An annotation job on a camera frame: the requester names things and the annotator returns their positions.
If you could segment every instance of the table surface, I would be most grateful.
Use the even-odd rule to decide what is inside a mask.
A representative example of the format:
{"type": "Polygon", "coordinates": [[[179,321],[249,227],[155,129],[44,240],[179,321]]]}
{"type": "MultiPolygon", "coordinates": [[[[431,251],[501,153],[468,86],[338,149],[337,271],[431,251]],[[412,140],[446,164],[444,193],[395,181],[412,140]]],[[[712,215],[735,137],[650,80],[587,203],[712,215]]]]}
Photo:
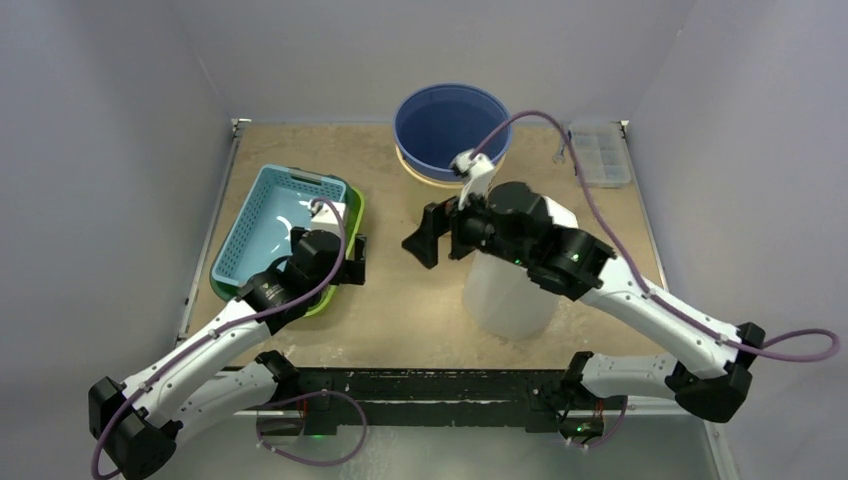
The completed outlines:
{"type": "MultiPolygon", "coordinates": [[[[180,446],[151,480],[719,480],[702,420],[629,414],[614,440],[588,455],[563,447],[557,433],[522,428],[371,427],[349,462],[315,468],[256,448],[255,417],[230,417],[180,446]]],[[[350,452],[359,427],[324,437],[269,437],[277,448],[332,460],[350,452]]]]}
{"type": "MultiPolygon", "coordinates": [[[[610,243],[592,216],[571,165],[551,161],[558,147],[553,129],[517,127],[494,184],[526,182],[574,212],[581,228],[610,243]]],[[[449,240],[442,238],[442,261],[427,270],[400,247],[416,225],[404,206],[408,174],[395,156],[388,125],[251,125],[246,129],[204,261],[189,333],[203,328],[224,306],[209,285],[209,269],[259,169],[266,164],[337,175],[362,190],[367,283],[340,287],[325,311],[292,322],[237,357],[233,366],[245,365],[266,350],[283,352],[295,365],[365,368],[564,368],[580,350],[609,355],[662,351],[615,318],[565,298],[550,325],[529,339],[508,341],[480,330],[461,300],[472,256],[447,261],[449,240]]],[[[592,193],[643,274],[661,284],[635,185],[596,188],[592,193]]]]}

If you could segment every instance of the blue plastic basket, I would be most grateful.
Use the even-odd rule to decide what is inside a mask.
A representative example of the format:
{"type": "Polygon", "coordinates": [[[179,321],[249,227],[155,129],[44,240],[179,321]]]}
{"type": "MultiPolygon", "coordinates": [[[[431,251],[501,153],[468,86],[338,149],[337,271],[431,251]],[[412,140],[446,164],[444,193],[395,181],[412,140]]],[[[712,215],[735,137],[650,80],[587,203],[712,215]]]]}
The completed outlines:
{"type": "Polygon", "coordinates": [[[292,227],[309,228],[310,200],[325,197],[343,202],[346,190],[347,185],[334,178],[265,165],[218,252],[212,278],[233,287],[244,285],[275,259],[291,254],[289,231],[292,227]]]}

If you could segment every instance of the white cable connector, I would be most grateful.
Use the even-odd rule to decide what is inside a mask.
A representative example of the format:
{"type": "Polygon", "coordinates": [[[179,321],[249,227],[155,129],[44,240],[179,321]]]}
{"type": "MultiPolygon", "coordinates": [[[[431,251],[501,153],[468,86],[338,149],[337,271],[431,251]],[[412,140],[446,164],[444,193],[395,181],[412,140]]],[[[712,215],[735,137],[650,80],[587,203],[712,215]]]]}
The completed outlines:
{"type": "Polygon", "coordinates": [[[577,447],[583,452],[584,455],[589,453],[589,445],[587,445],[585,443],[584,444],[574,443],[574,437],[565,437],[565,446],[566,447],[577,447]]]}
{"type": "Polygon", "coordinates": [[[451,168],[462,176],[462,193],[459,194],[459,209],[465,208],[468,195],[485,197],[489,193],[489,184],[495,177],[495,166],[486,154],[480,153],[471,158],[471,150],[466,150],[451,161],[451,168]]]}
{"type": "MultiPolygon", "coordinates": [[[[347,206],[344,203],[333,202],[333,206],[338,210],[342,219],[347,221],[347,206]]],[[[309,223],[310,230],[324,230],[340,237],[344,234],[344,226],[339,227],[339,222],[333,211],[321,202],[315,202],[309,209],[312,214],[312,220],[309,223]]]]}

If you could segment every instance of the blue bowl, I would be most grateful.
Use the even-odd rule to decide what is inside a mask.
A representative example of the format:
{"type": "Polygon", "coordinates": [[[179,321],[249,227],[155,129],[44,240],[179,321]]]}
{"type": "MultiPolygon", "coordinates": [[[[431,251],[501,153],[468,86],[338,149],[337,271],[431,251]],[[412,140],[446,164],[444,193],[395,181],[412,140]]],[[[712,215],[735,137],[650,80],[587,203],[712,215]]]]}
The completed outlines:
{"type": "MultiPolygon", "coordinates": [[[[404,161],[421,175],[443,182],[461,182],[449,168],[451,160],[475,148],[509,118],[506,107],[490,93],[470,85],[445,83],[423,88],[398,108],[395,143],[404,161]]],[[[483,149],[497,165],[512,142],[512,126],[483,149]]]]}

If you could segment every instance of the clear plastic container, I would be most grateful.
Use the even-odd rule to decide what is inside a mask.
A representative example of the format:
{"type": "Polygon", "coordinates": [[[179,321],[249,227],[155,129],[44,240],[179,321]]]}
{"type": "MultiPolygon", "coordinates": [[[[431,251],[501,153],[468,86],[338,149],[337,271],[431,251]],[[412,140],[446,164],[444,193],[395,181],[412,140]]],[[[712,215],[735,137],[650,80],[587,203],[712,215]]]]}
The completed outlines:
{"type": "Polygon", "coordinates": [[[482,330],[522,340],[551,323],[559,297],[531,282],[518,265],[476,252],[462,302],[482,330]]]}
{"type": "Polygon", "coordinates": [[[630,153],[620,123],[574,121],[568,130],[587,185],[618,188],[630,183],[630,153]]]}

